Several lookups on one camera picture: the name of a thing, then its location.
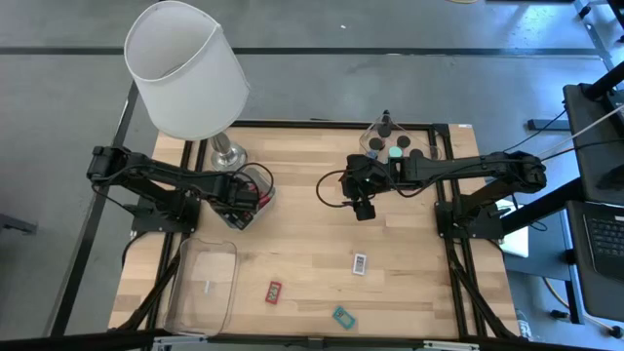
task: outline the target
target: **black cap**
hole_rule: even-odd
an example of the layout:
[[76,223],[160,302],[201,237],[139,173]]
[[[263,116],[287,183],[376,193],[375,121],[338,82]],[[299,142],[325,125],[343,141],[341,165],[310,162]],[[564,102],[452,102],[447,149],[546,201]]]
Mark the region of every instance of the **black cap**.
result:
[[371,150],[381,150],[383,148],[383,141],[378,137],[374,137],[369,140],[369,147]]
[[397,145],[401,148],[406,148],[410,146],[410,144],[411,144],[411,140],[407,136],[399,136],[397,138]]
[[390,126],[381,126],[377,130],[380,137],[390,137],[390,133],[392,133],[392,128]]

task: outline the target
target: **table lamp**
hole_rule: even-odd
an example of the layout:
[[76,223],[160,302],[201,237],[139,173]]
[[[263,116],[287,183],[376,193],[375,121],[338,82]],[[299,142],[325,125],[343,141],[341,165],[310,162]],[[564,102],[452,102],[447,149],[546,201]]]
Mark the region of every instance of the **table lamp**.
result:
[[130,29],[124,57],[156,128],[185,140],[209,137],[217,171],[247,162],[245,149],[223,132],[250,88],[219,23],[181,2],[156,3]]

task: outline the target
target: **wooden table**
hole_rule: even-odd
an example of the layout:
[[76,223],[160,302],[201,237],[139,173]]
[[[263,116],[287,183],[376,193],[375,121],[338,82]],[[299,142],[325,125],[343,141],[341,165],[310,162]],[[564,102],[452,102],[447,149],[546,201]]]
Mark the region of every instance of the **wooden table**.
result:
[[[271,170],[278,192],[273,208],[243,232],[229,229],[208,205],[202,206],[193,237],[232,242],[238,250],[231,314],[221,332],[457,337],[445,247],[433,216],[435,187],[411,199],[379,194],[373,200],[376,219],[359,222],[350,208],[321,204],[315,185],[325,173],[344,169],[347,154],[361,152],[362,131],[237,127],[227,132],[248,150],[250,161]],[[471,126],[451,125],[450,132],[455,157],[478,154]],[[411,133],[428,143],[426,133]],[[160,135],[153,157],[178,165],[182,146],[183,141]],[[205,169],[209,166],[207,157]],[[460,181],[462,193],[483,185],[482,179]],[[321,192],[330,202],[343,199],[337,177],[328,178]],[[110,327],[125,322],[151,289],[162,242],[163,234],[147,234],[129,250]],[[518,333],[500,251],[485,240],[471,244],[483,296],[507,328]],[[368,256],[365,276],[351,272],[355,253]],[[277,305],[264,301],[271,280],[283,284]],[[465,291],[463,296],[474,333]],[[166,294],[159,323],[167,303]],[[332,318],[337,305],[357,319],[353,329],[346,331]]]

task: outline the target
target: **lamp base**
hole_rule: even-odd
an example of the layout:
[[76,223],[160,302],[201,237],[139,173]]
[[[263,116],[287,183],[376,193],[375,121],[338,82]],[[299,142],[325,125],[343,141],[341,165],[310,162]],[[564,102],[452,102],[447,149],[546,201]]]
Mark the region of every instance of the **lamp base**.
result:
[[215,171],[236,171],[247,163],[247,151],[236,142],[230,141],[227,152],[213,151],[211,163]]

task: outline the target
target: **concrete floor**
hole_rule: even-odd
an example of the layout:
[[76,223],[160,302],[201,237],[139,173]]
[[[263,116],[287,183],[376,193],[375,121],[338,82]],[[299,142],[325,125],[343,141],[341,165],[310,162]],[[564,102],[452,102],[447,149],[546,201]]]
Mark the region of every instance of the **concrete floor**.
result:
[[[5,0],[0,4],[0,46],[122,46],[134,19],[151,3]],[[220,21],[234,47],[594,48],[571,4],[189,3]],[[597,6],[587,21],[596,26],[618,63],[624,59],[624,46],[614,39],[624,30],[613,19],[604,6]],[[484,153],[528,136],[526,120],[557,115],[563,109],[563,85],[592,82],[605,73],[595,57],[243,56],[239,60],[253,89],[241,118],[369,121],[389,109],[399,121],[472,124]],[[0,235],[0,339],[35,337],[47,332],[92,197],[84,178],[91,149],[111,141],[131,78],[121,57],[0,56],[0,82],[0,213],[39,224],[36,236],[12,231]],[[541,151],[564,137],[543,133],[524,149]],[[156,129],[139,102],[126,145],[150,153],[155,138]],[[571,154],[548,167],[565,168],[570,178],[576,172]],[[549,176],[548,189],[569,180]],[[135,198],[123,191],[111,195],[122,202]],[[536,196],[519,198],[526,202]],[[130,222],[127,214],[106,206],[68,332],[105,330]],[[517,307],[528,314],[538,340],[621,348],[621,341],[601,335],[593,325],[550,320],[546,311],[563,308],[538,283],[510,274]]]

